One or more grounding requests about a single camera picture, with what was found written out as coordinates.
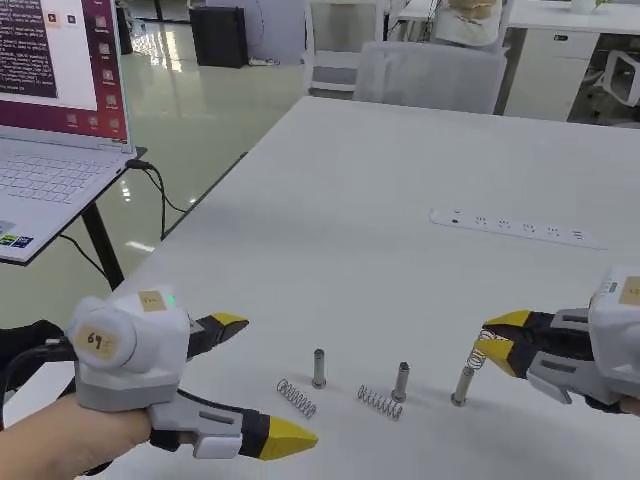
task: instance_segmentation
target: hand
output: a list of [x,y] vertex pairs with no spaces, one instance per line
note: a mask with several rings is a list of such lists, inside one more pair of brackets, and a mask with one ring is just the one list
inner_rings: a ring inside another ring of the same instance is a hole
[[67,395],[0,433],[0,478],[74,478],[146,442],[150,433],[144,410],[97,412]]
[[620,400],[620,408],[623,412],[640,416],[640,400],[633,397],[625,397]]

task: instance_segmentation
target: laptop screen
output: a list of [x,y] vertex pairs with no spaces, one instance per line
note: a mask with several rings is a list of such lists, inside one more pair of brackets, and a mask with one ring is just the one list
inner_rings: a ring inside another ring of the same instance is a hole
[[112,0],[0,0],[0,126],[127,140]]

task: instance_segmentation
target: metal cylinder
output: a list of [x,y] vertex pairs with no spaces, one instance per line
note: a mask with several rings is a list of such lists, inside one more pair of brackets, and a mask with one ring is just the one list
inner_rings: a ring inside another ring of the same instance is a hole
[[471,380],[473,380],[475,373],[476,371],[469,366],[465,366],[462,369],[456,391],[451,394],[451,403],[456,407],[464,406],[467,401],[467,392],[469,391],[469,386],[471,385]]
[[398,376],[396,377],[396,388],[391,392],[391,398],[396,402],[402,403],[407,399],[407,381],[409,380],[409,364],[407,362],[400,363],[398,367]]
[[318,389],[324,388],[327,384],[327,379],[324,378],[324,350],[321,348],[313,352],[313,380],[311,384]]

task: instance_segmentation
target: white cabinet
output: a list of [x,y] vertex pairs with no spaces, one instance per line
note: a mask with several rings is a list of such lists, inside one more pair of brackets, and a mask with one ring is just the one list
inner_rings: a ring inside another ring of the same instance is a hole
[[599,34],[530,29],[504,115],[566,121]]

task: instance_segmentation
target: metal spring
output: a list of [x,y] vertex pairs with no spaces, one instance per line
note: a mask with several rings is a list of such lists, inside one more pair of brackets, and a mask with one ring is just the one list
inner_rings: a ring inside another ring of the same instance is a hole
[[[478,340],[495,340],[495,339],[496,339],[496,334],[493,332],[490,332],[489,330],[482,330],[480,332],[480,335],[478,335]],[[471,350],[471,353],[469,354],[469,358],[467,358],[467,367],[469,367],[474,371],[480,370],[486,360],[487,360],[487,357],[485,356],[485,354],[480,352],[480,350],[478,350],[474,346],[473,350]]]
[[362,385],[358,389],[356,396],[361,402],[375,408],[380,413],[393,420],[398,420],[400,415],[402,415],[402,405],[391,398],[385,398],[378,395],[371,387]]
[[276,390],[307,418],[313,417],[318,410],[316,404],[312,403],[304,393],[298,390],[286,378],[278,382]]

